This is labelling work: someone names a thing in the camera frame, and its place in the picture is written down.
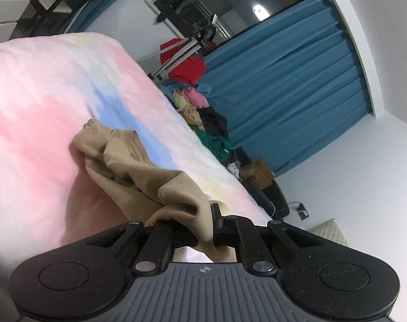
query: bedsheet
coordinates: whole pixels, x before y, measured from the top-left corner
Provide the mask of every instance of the bedsheet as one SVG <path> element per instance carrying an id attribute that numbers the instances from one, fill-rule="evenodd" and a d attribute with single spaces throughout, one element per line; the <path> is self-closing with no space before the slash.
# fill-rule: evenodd
<path id="1" fill-rule="evenodd" d="M 70 146 L 89 118 L 136 130 L 156 165 L 184 170 L 212 199 L 257 225 L 269 220 L 118 42 L 96 33 L 16 39 L 0 44 L 5 277 L 28 257 L 125 221 Z M 207 260 L 190 248 L 178 252 L 181 260 Z"/>

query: pink cloth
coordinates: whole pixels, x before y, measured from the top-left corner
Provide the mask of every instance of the pink cloth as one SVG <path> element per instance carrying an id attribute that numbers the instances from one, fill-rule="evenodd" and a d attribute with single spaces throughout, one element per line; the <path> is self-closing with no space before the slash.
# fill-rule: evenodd
<path id="1" fill-rule="evenodd" d="M 180 93 L 185 99 L 187 99 L 191 104 L 196 106 L 198 109 L 207 108 L 209 106 L 208 100 L 202 93 L 199 93 L 194 89 L 194 87 L 186 87 Z"/>

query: gray ribbed panel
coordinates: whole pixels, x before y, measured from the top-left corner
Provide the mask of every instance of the gray ribbed panel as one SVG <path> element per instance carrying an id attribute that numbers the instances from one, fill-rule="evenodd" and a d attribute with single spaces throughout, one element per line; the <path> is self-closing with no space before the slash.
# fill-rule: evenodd
<path id="1" fill-rule="evenodd" d="M 201 272 L 203 268 L 210 271 Z M 22 322 L 32 322 L 25 318 Z M 138 278 L 111 310 L 88 322 L 321 322 L 295 306 L 275 279 L 242 264 L 170 263 L 158 276 Z M 378 322 L 389 322 L 389 318 Z"/>

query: blue patch on bedsheet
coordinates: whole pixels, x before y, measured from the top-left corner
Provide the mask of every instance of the blue patch on bedsheet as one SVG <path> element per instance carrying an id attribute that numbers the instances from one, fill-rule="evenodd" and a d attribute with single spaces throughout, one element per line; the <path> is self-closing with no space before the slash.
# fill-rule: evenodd
<path id="1" fill-rule="evenodd" d="M 118 96 L 111 96 L 93 87 L 94 94 L 99 98 L 100 104 L 94 115 L 102 125 L 121 130 L 135 130 L 148 153 L 151 161 L 156 166 L 170 170 L 177 169 L 172 160 L 169 149 L 162 144 L 156 136 L 139 121 L 127 108 Z"/>

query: pile of clothes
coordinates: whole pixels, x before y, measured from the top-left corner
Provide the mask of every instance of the pile of clothes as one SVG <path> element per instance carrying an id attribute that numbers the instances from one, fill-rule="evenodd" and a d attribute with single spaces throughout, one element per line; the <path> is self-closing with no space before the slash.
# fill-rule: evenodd
<path id="1" fill-rule="evenodd" d="M 174 38 L 160 48 L 167 48 L 180 40 Z M 162 53 L 161 63 L 170 59 L 180 47 Z M 191 55 L 168 74 L 170 79 L 162 83 L 159 88 L 173 102 L 202 144 L 239 179 L 240 164 L 232 142 L 229 140 L 228 121 L 215 112 L 205 96 L 196 90 L 196 84 L 204 72 L 203 57 L 200 54 Z"/>

